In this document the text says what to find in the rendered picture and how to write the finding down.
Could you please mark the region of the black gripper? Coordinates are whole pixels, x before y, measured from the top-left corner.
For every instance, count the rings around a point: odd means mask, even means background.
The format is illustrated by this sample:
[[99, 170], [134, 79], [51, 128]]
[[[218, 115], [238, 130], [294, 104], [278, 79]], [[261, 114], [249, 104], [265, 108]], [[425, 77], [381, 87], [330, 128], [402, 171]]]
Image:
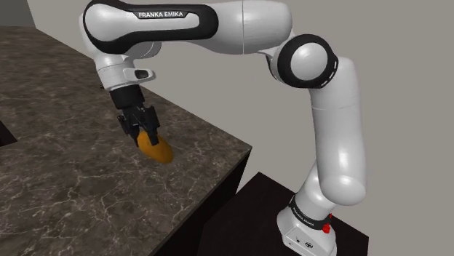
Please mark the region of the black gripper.
[[[153, 106], [145, 107], [145, 98], [138, 84], [133, 84], [109, 92], [115, 108], [121, 111], [122, 115], [117, 116], [124, 133], [129, 135], [134, 144], [138, 146], [139, 127], [148, 135], [152, 145], [159, 144], [157, 129], [160, 128], [158, 116]], [[138, 111], [136, 122], [126, 112]]]

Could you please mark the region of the orange oval potato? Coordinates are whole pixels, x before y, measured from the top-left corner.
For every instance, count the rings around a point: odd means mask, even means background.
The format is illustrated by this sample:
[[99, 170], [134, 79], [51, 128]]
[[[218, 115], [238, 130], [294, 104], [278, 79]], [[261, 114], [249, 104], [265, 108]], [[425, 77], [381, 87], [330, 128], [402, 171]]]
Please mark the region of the orange oval potato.
[[174, 159], [174, 153], [168, 142], [160, 135], [157, 135], [159, 143], [152, 145], [148, 134], [142, 131], [138, 135], [138, 147], [146, 156], [159, 163], [169, 164]]

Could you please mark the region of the dark robot stand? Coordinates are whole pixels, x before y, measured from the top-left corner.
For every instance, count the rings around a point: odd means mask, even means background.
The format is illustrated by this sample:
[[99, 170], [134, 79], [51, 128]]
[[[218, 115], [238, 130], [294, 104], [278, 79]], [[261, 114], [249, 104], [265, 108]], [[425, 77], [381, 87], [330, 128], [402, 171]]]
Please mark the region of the dark robot stand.
[[204, 226], [196, 256], [315, 256], [316, 242], [292, 229], [286, 242], [277, 224], [292, 191], [257, 173]]

